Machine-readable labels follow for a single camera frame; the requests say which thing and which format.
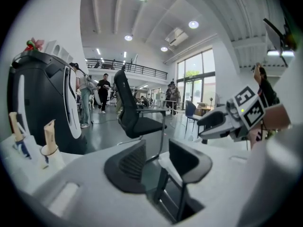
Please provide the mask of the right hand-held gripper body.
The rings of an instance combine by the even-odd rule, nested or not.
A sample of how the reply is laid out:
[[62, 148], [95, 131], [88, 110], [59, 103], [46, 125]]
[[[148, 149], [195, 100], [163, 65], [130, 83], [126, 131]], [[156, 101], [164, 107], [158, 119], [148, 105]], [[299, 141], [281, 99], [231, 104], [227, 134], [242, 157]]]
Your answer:
[[245, 140], [250, 130], [265, 115], [261, 98], [248, 85], [227, 100], [226, 110], [233, 119], [230, 136], [235, 142]]

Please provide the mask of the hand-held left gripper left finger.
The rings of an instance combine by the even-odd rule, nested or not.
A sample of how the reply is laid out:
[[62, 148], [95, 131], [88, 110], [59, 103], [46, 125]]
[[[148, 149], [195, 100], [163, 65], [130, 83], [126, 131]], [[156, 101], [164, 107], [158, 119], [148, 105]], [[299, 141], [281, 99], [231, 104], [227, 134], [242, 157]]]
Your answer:
[[68, 212], [151, 212], [141, 183], [146, 143], [118, 145], [83, 155], [47, 180], [34, 197]]

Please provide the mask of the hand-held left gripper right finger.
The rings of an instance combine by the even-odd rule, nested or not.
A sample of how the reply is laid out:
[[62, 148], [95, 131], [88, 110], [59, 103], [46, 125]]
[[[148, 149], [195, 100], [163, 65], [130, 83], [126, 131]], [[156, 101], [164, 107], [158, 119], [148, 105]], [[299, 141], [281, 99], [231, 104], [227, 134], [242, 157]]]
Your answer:
[[249, 152], [169, 140], [159, 156], [158, 204], [181, 222], [213, 204], [243, 169]]

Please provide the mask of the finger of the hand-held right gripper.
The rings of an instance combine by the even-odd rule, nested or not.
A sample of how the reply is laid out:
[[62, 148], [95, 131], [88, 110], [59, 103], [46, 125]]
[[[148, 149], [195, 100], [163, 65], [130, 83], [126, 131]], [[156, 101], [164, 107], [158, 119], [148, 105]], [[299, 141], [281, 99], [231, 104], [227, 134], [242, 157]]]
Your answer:
[[205, 126], [207, 131], [226, 132], [231, 130], [229, 114], [222, 111], [209, 111], [200, 120], [198, 126]]
[[199, 136], [204, 140], [219, 139], [219, 138], [224, 138], [224, 137], [228, 136], [229, 133], [233, 130], [234, 130], [233, 126], [221, 125], [218, 127], [211, 127], [211, 128], [205, 129], [201, 133], [199, 133]]

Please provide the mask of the person's right forearm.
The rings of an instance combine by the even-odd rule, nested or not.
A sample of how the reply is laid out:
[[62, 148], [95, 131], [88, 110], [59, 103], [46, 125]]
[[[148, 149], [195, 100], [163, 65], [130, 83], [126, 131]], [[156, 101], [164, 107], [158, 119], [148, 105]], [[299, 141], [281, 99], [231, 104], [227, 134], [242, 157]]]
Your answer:
[[262, 118], [263, 125], [268, 130], [282, 130], [291, 124], [290, 118], [283, 104], [273, 105], [265, 109]]

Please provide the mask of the cardboard boxes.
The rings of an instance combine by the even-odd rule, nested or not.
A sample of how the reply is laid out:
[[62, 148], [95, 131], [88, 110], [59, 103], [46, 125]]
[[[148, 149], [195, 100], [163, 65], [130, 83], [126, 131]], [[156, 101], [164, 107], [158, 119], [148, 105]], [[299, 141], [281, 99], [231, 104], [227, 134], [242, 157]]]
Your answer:
[[197, 116], [203, 116], [204, 114], [206, 114], [207, 112], [209, 112], [213, 109], [212, 106], [208, 105], [207, 103], [203, 103], [203, 102], [194, 103], [194, 105], [196, 107], [194, 115], [197, 115]]

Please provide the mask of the black standing fan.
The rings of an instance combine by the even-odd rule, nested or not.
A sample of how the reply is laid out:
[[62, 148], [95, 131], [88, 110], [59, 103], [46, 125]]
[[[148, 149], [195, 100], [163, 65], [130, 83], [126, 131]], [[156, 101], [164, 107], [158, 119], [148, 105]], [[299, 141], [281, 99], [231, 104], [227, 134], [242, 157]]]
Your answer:
[[220, 102], [220, 98], [216, 92], [210, 92], [209, 96], [209, 108], [210, 110], [213, 110], [217, 107], [218, 103]]

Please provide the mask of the dark blue side chair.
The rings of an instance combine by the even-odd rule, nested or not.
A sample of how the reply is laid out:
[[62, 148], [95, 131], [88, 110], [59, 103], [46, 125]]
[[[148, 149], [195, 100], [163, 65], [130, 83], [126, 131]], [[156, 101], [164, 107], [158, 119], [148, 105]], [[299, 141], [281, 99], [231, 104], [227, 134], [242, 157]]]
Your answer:
[[202, 118], [202, 116], [194, 115], [196, 107], [191, 101], [187, 100], [185, 102], [185, 106], [186, 106], [185, 116], [187, 117], [187, 122], [186, 122], [186, 131], [187, 131], [188, 120], [191, 119], [194, 122], [197, 122]]

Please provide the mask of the glass entrance doors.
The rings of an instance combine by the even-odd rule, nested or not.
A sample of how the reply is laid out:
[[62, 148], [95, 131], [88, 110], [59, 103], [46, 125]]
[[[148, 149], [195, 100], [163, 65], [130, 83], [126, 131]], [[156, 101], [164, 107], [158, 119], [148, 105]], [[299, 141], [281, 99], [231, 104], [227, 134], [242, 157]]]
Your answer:
[[191, 101], [209, 105], [209, 93], [216, 92], [213, 49], [202, 51], [177, 63], [176, 83], [180, 91], [180, 108]]

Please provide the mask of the black cantilever office chair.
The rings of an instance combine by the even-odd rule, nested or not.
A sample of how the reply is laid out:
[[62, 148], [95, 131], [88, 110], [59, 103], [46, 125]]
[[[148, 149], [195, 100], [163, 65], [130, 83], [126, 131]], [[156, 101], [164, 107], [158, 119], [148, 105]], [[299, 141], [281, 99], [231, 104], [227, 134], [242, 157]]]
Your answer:
[[[127, 137], [129, 137], [131, 141], [136, 141], [141, 140], [144, 135], [158, 131], [161, 132], [160, 149], [158, 153], [147, 159], [147, 162], [154, 161], [160, 156], [163, 149], [164, 130], [167, 128], [165, 123], [166, 111], [163, 109], [139, 108], [129, 87], [124, 70], [119, 70], [115, 74], [114, 84], [122, 104], [122, 112], [118, 116], [118, 123], [125, 131]], [[160, 113], [162, 115], [162, 122], [143, 116], [148, 113]]]

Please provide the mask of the black hanging monitor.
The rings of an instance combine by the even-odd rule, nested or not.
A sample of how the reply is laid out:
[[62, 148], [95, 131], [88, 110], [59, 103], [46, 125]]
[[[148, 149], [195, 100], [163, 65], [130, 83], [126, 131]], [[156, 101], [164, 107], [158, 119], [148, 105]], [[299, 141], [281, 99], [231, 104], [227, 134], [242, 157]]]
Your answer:
[[282, 34], [267, 18], [263, 19], [263, 23], [267, 37], [274, 47], [274, 49], [268, 49], [267, 56], [279, 57], [283, 62], [283, 66], [288, 68], [285, 58], [294, 57], [294, 52], [297, 50], [297, 43], [293, 34], [286, 25], [284, 25], [285, 33]]

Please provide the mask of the black mezzanine railing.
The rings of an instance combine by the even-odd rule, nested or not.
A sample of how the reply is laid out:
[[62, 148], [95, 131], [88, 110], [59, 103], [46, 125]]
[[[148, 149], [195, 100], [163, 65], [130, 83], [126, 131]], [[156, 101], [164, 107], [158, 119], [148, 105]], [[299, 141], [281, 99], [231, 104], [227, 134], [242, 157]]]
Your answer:
[[98, 70], [121, 70], [124, 68], [126, 72], [150, 76], [158, 79], [167, 79], [167, 72], [133, 64], [125, 61], [105, 60], [105, 59], [85, 59], [88, 69]]

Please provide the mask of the ceiling air conditioner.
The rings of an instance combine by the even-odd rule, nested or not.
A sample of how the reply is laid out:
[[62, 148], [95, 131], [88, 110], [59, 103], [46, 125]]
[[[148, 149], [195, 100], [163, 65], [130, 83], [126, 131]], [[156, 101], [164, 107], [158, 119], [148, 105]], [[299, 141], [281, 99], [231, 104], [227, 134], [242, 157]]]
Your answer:
[[188, 39], [188, 35], [180, 28], [175, 28], [165, 39], [170, 46], [178, 46]]

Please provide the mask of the black and white kiosk machine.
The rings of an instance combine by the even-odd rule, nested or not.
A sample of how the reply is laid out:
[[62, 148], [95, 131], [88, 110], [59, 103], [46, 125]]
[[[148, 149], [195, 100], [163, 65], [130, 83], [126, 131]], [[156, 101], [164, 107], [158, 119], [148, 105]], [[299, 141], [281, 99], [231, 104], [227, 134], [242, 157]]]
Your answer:
[[83, 155], [76, 103], [76, 73], [61, 58], [39, 51], [17, 55], [9, 70], [8, 110], [40, 146], [46, 144], [44, 127], [54, 121], [55, 142], [64, 153]]

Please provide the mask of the white shelf cabinet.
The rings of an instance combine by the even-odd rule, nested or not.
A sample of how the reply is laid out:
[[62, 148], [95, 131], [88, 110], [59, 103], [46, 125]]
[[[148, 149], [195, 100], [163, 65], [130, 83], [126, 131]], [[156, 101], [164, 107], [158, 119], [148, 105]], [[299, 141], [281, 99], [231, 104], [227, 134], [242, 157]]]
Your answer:
[[73, 62], [73, 57], [63, 46], [58, 43], [57, 40], [49, 41], [46, 45], [44, 52], [49, 55], [57, 56], [68, 64]]

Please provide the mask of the pink flowers in red pot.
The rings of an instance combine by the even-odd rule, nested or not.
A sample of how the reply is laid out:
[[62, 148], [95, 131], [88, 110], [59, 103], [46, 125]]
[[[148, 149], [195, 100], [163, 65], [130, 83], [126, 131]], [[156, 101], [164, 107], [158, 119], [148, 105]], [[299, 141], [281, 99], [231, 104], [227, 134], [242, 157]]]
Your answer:
[[36, 40], [35, 38], [31, 38], [31, 40], [28, 40], [26, 42], [26, 48], [24, 49], [24, 51], [42, 51], [43, 50], [43, 45], [44, 45], [45, 41], [44, 40]]

